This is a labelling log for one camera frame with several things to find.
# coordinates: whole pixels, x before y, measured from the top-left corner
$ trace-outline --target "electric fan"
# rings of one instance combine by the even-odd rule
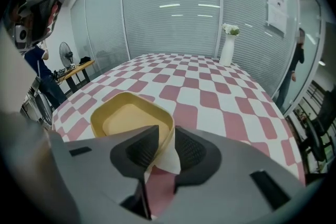
[[[59,45],[59,56],[65,68],[67,68],[71,63],[73,63],[72,51],[69,48],[69,45],[65,42],[62,42]]]

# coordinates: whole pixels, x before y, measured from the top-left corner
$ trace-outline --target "checkered tablecloth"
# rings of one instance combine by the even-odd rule
[[[64,141],[93,138],[93,111],[122,91],[134,92],[169,111],[176,125],[250,144],[304,181],[297,144],[286,120],[263,88],[238,65],[223,67],[209,57],[148,54],[97,77],[53,114]],[[173,198],[180,163],[171,141],[145,175],[152,214]]]

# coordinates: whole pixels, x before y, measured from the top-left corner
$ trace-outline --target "dark pants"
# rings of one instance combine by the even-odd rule
[[[282,105],[284,104],[285,98],[286,98],[287,93],[288,93],[291,77],[292,77],[292,72],[288,71],[285,78],[284,78],[284,81],[282,82],[282,84],[279,88],[279,95],[278,95],[278,99],[275,102],[275,104],[277,105],[278,109],[281,112],[283,112],[282,111]]]
[[[52,76],[42,78],[38,89],[47,97],[54,109],[57,109],[67,100],[67,97]]]

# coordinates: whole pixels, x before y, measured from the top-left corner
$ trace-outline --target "white vase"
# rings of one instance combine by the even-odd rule
[[[229,67],[232,62],[233,51],[235,49],[236,36],[226,34],[225,43],[223,46],[222,54],[220,55],[219,63],[222,66]]]

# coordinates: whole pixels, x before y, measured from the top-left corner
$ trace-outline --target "ceiling light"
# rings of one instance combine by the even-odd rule
[[[199,6],[202,6],[202,7],[212,7],[212,8],[220,8],[219,6],[207,5],[207,4],[199,4]]]
[[[316,41],[315,41],[315,39],[313,39],[313,37],[312,37],[311,35],[306,34],[306,36],[309,38],[309,40],[310,40],[314,45],[316,45]]]
[[[163,5],[163,6],[160,6],[160,8],[175,7],[175,6],[179,6],[179,4]]]

